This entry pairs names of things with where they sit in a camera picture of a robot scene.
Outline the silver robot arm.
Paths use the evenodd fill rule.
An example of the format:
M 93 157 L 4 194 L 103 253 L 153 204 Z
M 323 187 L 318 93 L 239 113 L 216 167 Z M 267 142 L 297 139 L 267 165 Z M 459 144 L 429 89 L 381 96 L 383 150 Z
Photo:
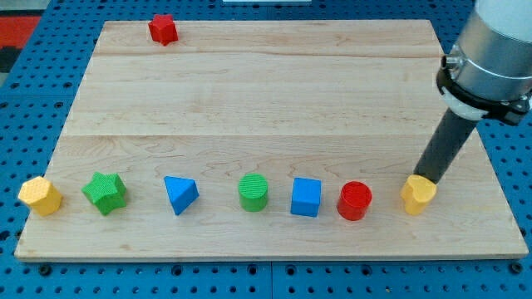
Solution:
M 470 121 L 518 125 L 531 106 L 531 0 L 477 0 L 436 84 Z

